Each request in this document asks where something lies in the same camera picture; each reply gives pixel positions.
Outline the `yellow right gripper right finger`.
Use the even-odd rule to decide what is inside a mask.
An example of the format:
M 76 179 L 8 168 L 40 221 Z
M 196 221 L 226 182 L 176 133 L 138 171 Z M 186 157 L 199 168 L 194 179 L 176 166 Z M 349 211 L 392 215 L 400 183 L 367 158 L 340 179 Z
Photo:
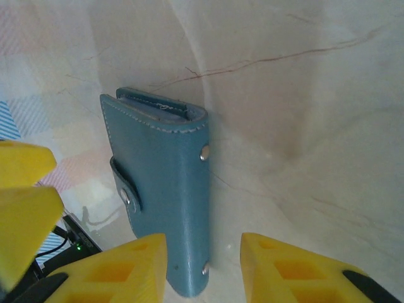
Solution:
M 241 236 L 247 302 L 398 302 L 360 268 L 261 234 Z

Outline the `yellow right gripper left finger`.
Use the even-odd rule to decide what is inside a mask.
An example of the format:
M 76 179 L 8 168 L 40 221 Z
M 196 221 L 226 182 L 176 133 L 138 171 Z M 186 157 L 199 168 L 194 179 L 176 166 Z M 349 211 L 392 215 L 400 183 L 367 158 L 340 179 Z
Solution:
M 83 258 L 34 283 L 19 302 L 163 302 L 164 234 L 152 234 Z

